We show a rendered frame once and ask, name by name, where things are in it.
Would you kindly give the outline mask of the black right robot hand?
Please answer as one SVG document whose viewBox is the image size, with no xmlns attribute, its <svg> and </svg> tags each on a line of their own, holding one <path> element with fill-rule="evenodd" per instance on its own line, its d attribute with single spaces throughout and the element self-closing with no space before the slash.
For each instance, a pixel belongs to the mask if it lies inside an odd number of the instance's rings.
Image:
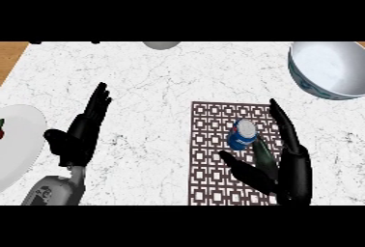
<svg viewBox="0 0 365 247">
<path fill-rule="evenodd" d="M 292 120 L 275 99 L 269 100 L 269 114 L 280 128 L 284 149 L 274 178 L 263 167 L 253 167 L 238 160 L 231 153 L 221 151 L 221 158 L 231 169 L 234 177 L 263 194 L 277 195 L 277 203 L 283 206 L 308 206 L 312 199 L 312 168 L 306 147 L 300 144 Z"/>
</svg>

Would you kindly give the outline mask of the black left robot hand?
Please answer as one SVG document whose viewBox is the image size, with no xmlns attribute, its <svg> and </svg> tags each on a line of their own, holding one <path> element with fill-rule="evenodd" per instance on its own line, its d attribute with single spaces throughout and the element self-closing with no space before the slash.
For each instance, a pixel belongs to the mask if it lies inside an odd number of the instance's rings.
<svg viewBox="0 0 365 247">
<path fill-rule="evenodd" d="M 111 102 L 107 84 L 101 82 L 91 96 L 86 110 L 77 115 L 68 131 L 48 129 L 45 139 L 52 154 L 61 158 L 61 167 L 86 167 L 95 154 L 102 121 Z"/>
</svg>

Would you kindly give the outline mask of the blue can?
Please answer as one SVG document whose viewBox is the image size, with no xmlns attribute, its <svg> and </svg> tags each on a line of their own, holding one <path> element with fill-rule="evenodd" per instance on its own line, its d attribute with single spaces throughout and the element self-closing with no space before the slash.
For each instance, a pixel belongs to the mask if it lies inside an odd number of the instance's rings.
<svg viewBox="0 0 365 247">
<path fill-rule="evenodd" d="M 256 139 L 258 128 L 255 123 L 247 119 L 238 120 L 228 132 L 227 142 L 229 147 L 235 151 L 243 151 Z"/>
</svg>

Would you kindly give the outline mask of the white bowl with blue pattern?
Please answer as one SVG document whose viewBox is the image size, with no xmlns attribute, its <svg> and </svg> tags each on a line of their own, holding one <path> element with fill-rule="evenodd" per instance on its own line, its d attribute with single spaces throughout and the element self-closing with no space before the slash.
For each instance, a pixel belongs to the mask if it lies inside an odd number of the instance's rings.
<svg viewBox="0 0 365 247">
<path fill-rule="evenodd" d="M 355 41 L 294 41 L 289 71 L 299 87 L 320 98 L 365 96 L 365 47 Z"/>
</svg>

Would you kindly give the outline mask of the white plate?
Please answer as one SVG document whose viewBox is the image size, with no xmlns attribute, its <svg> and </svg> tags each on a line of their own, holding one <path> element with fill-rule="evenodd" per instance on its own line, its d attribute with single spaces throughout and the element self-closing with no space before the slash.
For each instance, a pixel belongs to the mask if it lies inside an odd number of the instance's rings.
<svg viewBox="0 0 365 247">
<path fill-rule="evenodd" d="M 20 180 L 45 146 L 48 122 L 42 111 L 17 104 L 0 108 L 3 138 L 0 139 L 0 192 Z"/>
</svg>

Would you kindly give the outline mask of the grey round object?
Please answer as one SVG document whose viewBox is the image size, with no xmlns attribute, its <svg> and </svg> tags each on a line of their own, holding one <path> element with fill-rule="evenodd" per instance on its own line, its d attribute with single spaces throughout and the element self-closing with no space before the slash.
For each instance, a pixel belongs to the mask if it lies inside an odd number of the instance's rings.
<svg viewBox="0 0 365 247">
<path fill-rule="evenodd" d="M 179 45 L 178 41 L 145 41 L 144 44 L 156 50 L 167 50 Z"/>
</svg>

